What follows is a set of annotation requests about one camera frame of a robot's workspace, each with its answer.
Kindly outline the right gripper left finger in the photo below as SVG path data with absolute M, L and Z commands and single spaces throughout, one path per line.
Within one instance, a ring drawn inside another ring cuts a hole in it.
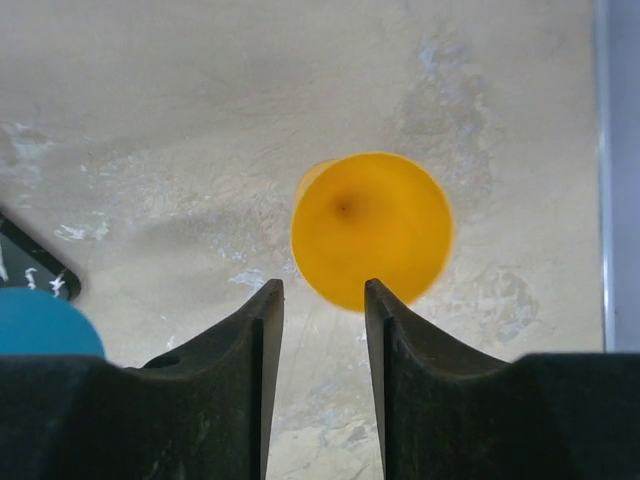
M 284 286 L 140 368 L 85 355 L 1 359 L 5 479 L 262 479 Z

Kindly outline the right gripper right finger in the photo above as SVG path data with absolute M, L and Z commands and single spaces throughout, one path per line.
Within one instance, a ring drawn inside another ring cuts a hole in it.
M 639 358 L 484 354 L 403 304 L 364 289 L 388 479 L 635 479 Z

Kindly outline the blue wine glass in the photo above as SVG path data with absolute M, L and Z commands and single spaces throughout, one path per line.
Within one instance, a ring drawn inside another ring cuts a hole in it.
M 2 355 L 93 355 L 105 357 L 89 319 L 66 300 L 41 290 L 1 290 Z

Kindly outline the yellow wine glass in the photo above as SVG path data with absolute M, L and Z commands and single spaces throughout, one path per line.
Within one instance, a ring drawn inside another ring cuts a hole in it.
M 380 280 L 413 303 L 443 274 L 455 217 L 440 184 L 395 153 L 366 152 L 314 165 L 295 194 L 290 242 L 296 267 L 324 300 L 364 309 Z

